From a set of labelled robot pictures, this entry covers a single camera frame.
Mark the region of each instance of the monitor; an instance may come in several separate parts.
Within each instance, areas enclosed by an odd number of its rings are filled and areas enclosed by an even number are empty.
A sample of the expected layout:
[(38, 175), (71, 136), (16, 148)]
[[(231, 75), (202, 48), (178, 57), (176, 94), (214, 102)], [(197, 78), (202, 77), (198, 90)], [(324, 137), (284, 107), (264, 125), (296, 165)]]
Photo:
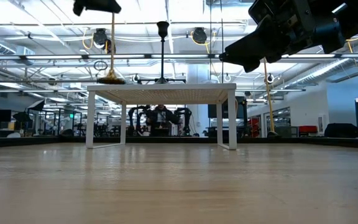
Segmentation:
[(11, 110), (0, 110), (0, 122), (11, 122), (12, 111)]

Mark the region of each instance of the table leg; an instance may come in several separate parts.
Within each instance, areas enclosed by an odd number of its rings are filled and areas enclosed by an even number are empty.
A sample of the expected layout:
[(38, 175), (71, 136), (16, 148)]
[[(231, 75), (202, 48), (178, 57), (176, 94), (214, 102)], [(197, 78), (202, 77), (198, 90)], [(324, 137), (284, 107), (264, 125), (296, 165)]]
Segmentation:
[(126, 131), (127, 131), (127, 104), (121, 105), (121, 140), (120, 144), (126, 143)]
[(216, 121), (218, 122), (218, 128), (216, 130), (218, 137), (218, 144), (223, 145), (223, 120), (222, 120), (222, 104), (216, 105)]
[(86, 148), (93, 149), (93, 123), (94, 123), (95, 91), (89, 91), (88, 118), (86, 119)]
[(236, 95), (235, 90), (227, 91), (227, 103), (229, 108), (229, 149), (237, 149), (237, 124), (236, 124)]

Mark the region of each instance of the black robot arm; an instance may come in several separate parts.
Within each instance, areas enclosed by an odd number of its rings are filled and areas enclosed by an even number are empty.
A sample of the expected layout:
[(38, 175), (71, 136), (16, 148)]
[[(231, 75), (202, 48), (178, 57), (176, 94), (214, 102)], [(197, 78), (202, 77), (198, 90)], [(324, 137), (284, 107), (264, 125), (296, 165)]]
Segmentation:
[[(142, 110), (144, 114), (146, 114), (146, 117), (149, 117), (150, 114), (150, 105), (146, 105), (146, 106), (137, 106), (134, 108), (131, 108), (128, 112), (128, 116), (129, 116), (129, 127), (134, 127), (134, 119), (133, 119), (133, 115), (134, 115), (134, 111), (135, 110)], [(138, 127), (138, 125), (140, 126), (140, 113), (138, 113), (137, 119), (136, 119), (136, 126)]]
[(185, 115), (185, 125), (183, 127), (183, 132), (186, 135), (190, 135), (190, 117), (192, 115), (192, 112), (189, 108), (178, 108), (176, 109), (173, 114), (180, 118), (181, 115)]
[(246, 72), (263, 58), (273, 63), (317, 45), (331, 53), (358, 34), (358, 0), (256, 0), (249, 15), (258, 24), (256, 30), (219, 56)]

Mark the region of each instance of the wooden floor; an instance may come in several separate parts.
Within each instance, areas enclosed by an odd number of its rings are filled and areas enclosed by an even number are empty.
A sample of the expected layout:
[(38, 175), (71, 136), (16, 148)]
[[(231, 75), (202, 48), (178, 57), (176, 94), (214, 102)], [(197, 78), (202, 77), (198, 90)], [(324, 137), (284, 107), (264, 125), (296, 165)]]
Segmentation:
[(0, 223), (358, 223), (358, 149), (0, 148)]

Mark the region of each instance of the white table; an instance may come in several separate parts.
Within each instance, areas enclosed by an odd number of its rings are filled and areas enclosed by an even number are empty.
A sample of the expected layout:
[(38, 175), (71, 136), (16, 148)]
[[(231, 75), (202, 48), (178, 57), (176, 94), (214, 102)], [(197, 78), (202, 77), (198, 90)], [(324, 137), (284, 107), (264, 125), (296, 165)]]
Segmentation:
[[(202, 105), (215, 104), (218, 121), (218, 145), (226, 149), (237, 149), (236, 127), (236, 84), (160, 84), (160, 85), (92, 85), (88, 86), (88, 119), (86, 128), (86, 147), (93, 146), (93, 123), (95, 95), (122, 105), (121, 140), (126, 143), (127, 105)], [(223, 144), (222, 103), (228, 99), (229, 105), (229, 145)]]

